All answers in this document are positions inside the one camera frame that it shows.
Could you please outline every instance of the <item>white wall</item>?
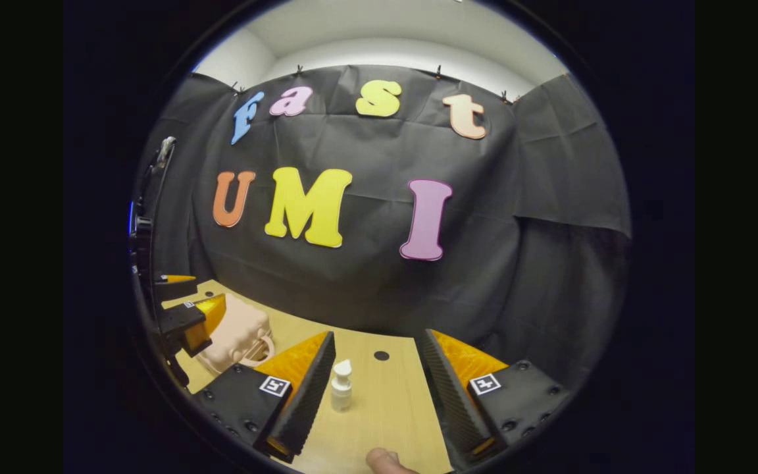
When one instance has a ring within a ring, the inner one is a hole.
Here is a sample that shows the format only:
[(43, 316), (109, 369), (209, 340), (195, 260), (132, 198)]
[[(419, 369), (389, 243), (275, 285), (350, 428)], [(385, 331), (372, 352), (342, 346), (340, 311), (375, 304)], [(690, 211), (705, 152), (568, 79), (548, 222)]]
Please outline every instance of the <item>white wall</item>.
[(224, 84), (236, 84), (236, 90), (264, 82), (265, 72), (274, 64), (274, 53), (247, 28), (238, 30), (214, 48), (195, 72), (216, 78)]
[[(510, 100), (534, 87), (530, 81), (506, 67), (470, 52), (437, 43), (402, 38), (347, 39), (297, 51), (276, 60), (259, 82), (292, 74), (297, 71), (297, 64), (303, 66), (304, 71), (347, 64), (404, 66), (436, 71), (440, 64), (442, 74), (475, 84), (496, 94), (507, 90)], [(213, 77), (227, 82), (221, 77)]]

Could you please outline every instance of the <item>pink letter i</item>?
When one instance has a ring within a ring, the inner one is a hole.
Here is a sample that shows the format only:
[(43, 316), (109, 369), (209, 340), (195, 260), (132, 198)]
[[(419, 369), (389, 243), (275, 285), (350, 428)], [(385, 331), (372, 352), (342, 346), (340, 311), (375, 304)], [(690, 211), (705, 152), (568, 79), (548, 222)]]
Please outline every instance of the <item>pink letter i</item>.
[(443, 249), (437, 244), (443, 203), (452, 196), (452, 188), (435, 180), (410, 180), (415, 195), (415, 215), (411, 218), (409, 241), (399, 247), (399, 254), (412, 260), (440, 260)]

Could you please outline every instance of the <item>finger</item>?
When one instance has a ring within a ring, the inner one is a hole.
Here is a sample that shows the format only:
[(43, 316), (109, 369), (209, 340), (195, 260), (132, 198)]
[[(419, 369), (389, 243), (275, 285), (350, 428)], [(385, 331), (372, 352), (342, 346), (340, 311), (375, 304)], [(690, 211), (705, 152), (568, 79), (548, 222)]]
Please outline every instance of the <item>finger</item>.
[(374, 474), (418, 474), (399, 464), (397, 453), (389, 453), (383, 448), (374, 448), (365, 459)]

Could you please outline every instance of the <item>table surface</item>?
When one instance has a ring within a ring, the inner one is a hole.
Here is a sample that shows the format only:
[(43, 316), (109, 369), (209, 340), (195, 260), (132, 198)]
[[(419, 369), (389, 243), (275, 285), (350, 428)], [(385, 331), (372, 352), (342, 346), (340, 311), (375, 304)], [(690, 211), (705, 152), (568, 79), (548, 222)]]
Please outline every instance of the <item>table surface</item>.
[[(166, 301), (163, 307), (202, 300), (207, 292), (233, 294), (267, 313), (277, 354), (324, 330), (333, 330), (335, 363), (347, 358), (352, 363), (349, 411), (339, 413), (332, 409), (327, 383), (303, 453), (289, 466), (306, 474), (370, 473), (365, 456), (370, 449), (383, 447), (396, 451), (403, 465), (420, 474), (452, 471), (415, 340), (304, 320), (247, 299), (214, 280), (198, 285), (196, 295)], [(390, 357), (380, 361), (373, 355), (376, 351), (385, 351)], [(197, 359), (183, 351), (177, 354), (177, 360), (189, 375), (192, 393), (214, 379)]]

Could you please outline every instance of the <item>white bottle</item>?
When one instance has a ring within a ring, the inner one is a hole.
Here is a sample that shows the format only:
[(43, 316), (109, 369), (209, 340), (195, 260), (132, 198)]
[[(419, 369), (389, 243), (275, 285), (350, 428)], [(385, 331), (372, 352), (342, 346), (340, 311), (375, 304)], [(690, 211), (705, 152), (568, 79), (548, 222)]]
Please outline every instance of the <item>white bottle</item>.
[(335, 364), (332, 368), (335, 374), (332, 380), (332, 409), (335, 411), (347, 411), (353, 391), (349, 383), (349, 375), (353, 368), (349, 365), (349, 358)]

